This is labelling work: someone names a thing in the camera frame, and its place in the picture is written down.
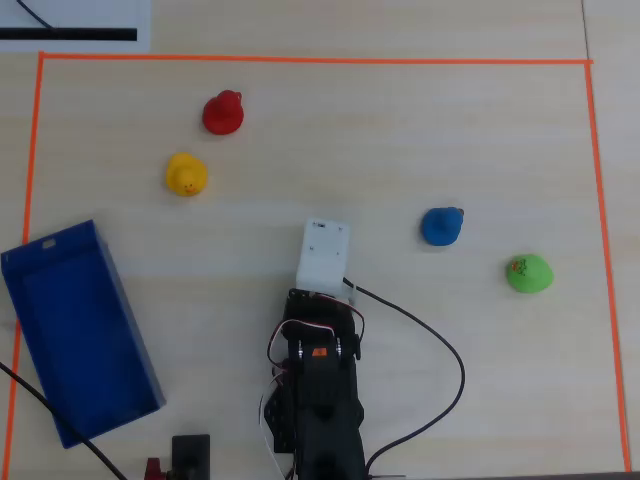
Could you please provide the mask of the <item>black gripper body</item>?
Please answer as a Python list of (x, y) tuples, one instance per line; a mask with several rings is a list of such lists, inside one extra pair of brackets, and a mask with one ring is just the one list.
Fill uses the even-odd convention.
[(364, 315), (347, 301), (327, 294), (291, 289), (282, 334), (290, 346), (340, 342), (341, 355), (361, 359)]

